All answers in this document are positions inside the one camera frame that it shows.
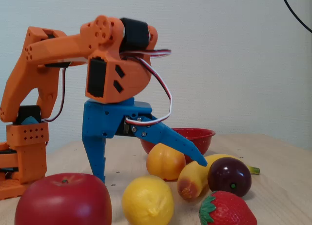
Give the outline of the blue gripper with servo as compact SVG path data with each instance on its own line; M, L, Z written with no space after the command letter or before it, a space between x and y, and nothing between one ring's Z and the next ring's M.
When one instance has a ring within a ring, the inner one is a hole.
M94 176L105 182L106 138L111 139L115 135L136 136L153 144L162 143L189 156L199 165L207 166L207 161L193 142L162 122L152 124L156 117L151 112L150 104L135 101L134 98L111 104L86 101L82 141Z

